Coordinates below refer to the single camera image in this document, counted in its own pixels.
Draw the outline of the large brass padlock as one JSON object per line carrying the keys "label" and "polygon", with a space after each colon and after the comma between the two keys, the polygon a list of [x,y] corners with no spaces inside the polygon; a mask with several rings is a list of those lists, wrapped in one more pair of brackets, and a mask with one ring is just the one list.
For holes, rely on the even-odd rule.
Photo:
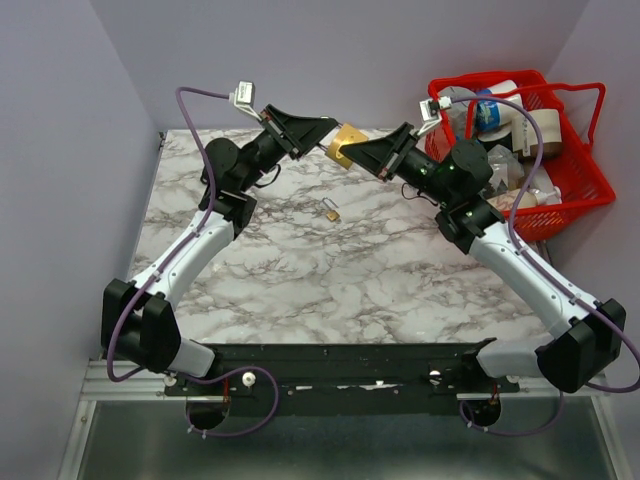
{"label": "large brass padlock", "polygon": [[326,148],[325,156],[343,169],[349,170],[353,165],[353,161],[343,153],[343,150],[348,145],[359,144],[368,140],[369,137],[361,130],[348,123],[344,123],[339,127],[337,133],[330,141],[329,146]]}

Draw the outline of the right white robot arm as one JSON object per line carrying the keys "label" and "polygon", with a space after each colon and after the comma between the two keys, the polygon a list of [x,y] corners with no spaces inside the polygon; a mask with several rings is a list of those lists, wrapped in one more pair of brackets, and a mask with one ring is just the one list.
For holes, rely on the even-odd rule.
{"label": "right white robot arm", "polygon": [[565,393],[589,384],[620,353],[617,333],[624,327],[624,308],[571,286],[510,231],[501,212],[480,193],[492,175],[481,145],[461,140],[435,161],[416,143],[408,123],[377,139],[344,126],[329,153],[382,181],[398,176],[434,201],[446,240],[497,274],[546,327],[538,337],[484,344],[461,365],[462,384],[480,392],[499,377],[542,377]]}

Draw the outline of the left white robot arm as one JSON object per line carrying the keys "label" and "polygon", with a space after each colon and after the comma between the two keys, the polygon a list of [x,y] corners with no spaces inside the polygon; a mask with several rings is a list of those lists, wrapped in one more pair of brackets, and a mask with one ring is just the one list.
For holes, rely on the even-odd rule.
{"label": "left white robot arm", "polygon": [[207,264],[250,222],[257,201],[248,190],[266,186],[264,176],[279,173],[281,160],[308,154],[338,124],[331,117],[293,116],[271,105],[258,120],[261,132],[243,146],[225,137],[206,145],[209,180],[187,228],[142,273],[106,287],[101,341],[111,380],[120,379],[114,362],[124,358],[139,370],[186,375],[201,395],[220,387],[214,351],[181,335],[174,310]]}

